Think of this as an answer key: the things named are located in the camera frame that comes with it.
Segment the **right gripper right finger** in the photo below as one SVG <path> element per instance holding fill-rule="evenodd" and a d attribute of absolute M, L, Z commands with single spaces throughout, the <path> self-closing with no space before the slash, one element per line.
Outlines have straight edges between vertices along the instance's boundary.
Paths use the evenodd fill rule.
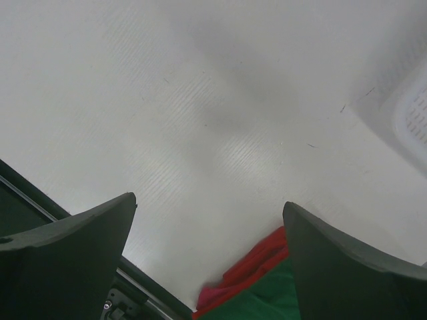
<path fill-rule="evenodd" d="M 425 319 L 426 268 L 287 202 L 284 227 L 302 319 Z"/>

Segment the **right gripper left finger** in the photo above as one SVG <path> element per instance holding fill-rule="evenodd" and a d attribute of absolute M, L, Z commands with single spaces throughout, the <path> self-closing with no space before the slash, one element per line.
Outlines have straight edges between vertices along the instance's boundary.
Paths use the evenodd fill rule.
<path fill-rule="evenodd" d="M 99 319 L 137 208 L 124 193 L 1 238 L 2 319 Z"/>

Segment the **green t shirt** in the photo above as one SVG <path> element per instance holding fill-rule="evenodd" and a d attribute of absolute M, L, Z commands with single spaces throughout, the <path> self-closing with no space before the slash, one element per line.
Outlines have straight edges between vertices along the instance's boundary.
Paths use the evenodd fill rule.
<path fill-rule="evenodd" d="M 291 259 L 280 262 L 252 286 L 199 318 L 300 319 Z"/>

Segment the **red t shirt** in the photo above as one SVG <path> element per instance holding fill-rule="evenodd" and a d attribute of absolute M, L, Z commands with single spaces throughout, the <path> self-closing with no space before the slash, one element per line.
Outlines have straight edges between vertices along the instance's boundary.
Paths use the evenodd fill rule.
<path fill-rule="evenodd" d="M 235 297 L 244 289 L 260 280 L 266 273 L 286 259 L 289 255 L 286 232 L 284 227 L 277 228 L 273 233 L 256 244 L 242 259 L 228 269 L 217 285 L 204 287 L 230 288 L 230 291 L 209 307 L 193 312 L 192 318 L 199 319 L 207 312 L 219 307 Z"/>

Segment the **pink t shirt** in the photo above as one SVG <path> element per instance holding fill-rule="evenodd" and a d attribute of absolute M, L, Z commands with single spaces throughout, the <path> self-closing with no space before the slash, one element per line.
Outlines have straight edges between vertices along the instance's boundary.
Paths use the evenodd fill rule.
<path fill-rule="evenodd" d="M 216 302 L 219 298 L 224 297 L 230 288 L 215 288 L 215 287 L 203 287 L 199 293 L 199 297 L 197 300 L 196 309 L 202 310 L 206 307 L 209 307 L 212 303 Z"/>

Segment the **white plastic basket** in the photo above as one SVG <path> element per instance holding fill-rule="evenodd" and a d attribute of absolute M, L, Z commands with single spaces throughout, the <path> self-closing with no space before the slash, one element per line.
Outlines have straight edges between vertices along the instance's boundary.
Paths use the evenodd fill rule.
<path fill-rule="evenodd" d="M 411 153 L 426 160 L 426 74 L 402 90 L 396 106 L 396 133 Z"/>

